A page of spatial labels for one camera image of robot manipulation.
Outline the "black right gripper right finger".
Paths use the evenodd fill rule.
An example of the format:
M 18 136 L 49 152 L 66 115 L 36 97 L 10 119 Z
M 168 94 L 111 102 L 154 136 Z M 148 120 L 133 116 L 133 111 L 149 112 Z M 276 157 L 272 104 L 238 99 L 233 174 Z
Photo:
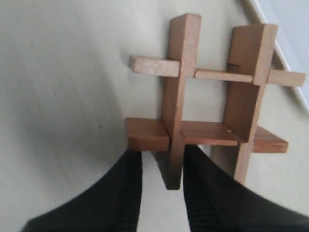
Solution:
M 192 232 L 307 232 L 309 218 L 247 189 L 187 145 L 183 193 Z

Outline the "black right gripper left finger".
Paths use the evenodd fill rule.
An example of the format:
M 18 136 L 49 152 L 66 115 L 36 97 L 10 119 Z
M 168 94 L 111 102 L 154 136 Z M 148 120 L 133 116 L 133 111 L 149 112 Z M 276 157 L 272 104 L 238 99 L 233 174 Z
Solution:
M 24 232 L 135 232 L 142 197 L 141 152 L 126 150 L 93 186 L 29 220 Z

